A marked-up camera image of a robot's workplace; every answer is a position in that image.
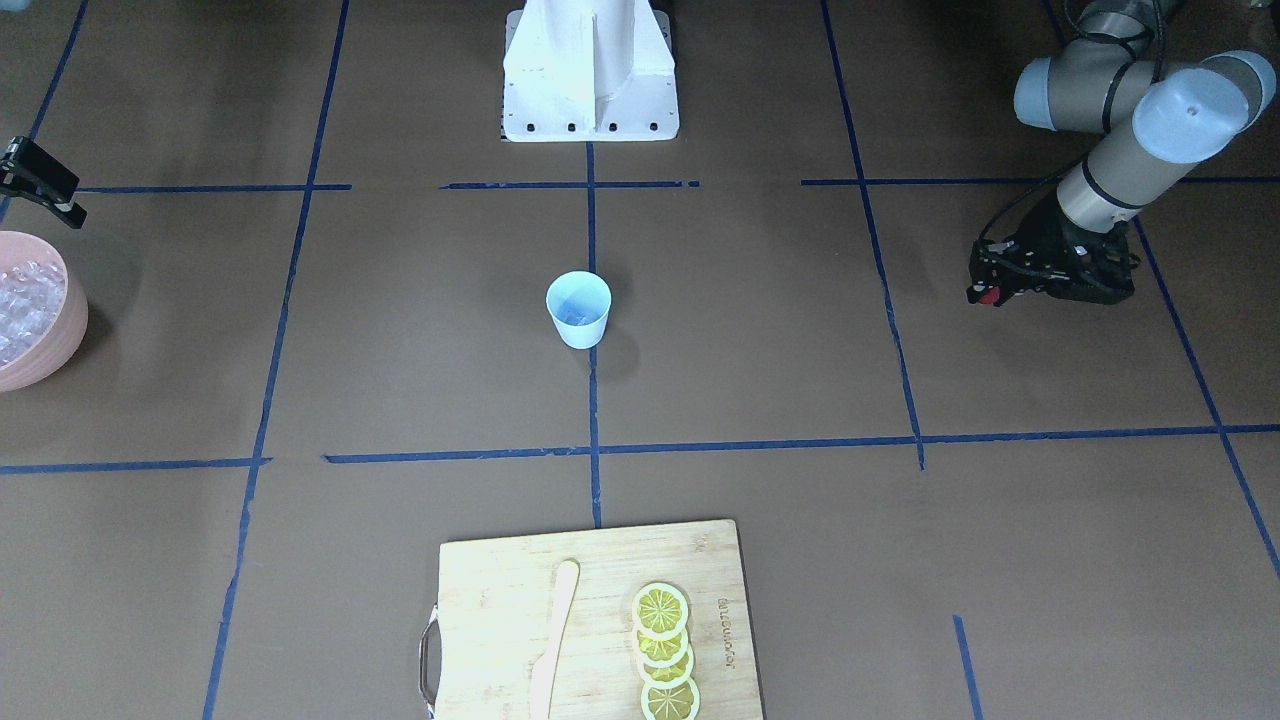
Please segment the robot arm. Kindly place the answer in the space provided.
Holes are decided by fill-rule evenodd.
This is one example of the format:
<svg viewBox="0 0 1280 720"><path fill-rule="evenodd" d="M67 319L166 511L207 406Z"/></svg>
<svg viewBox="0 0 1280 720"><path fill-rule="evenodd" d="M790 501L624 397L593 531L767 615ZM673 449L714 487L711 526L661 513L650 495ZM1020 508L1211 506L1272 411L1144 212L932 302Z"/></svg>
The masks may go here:
<svg viewBox="0 0 1280 720"><path fill-rule="evenodd" d="M1178 1L1093 1L1076 37L1020 73L1012 105L1030 127L1098 135L1055 173L1056 187L1018 228L982 231L969 258L970 304L998 307L1024 293L1100 305L1133 296L1132 222L1201 163L1251 128L1277 96L1258 53L1197 63L1165 56Z"/></svg>

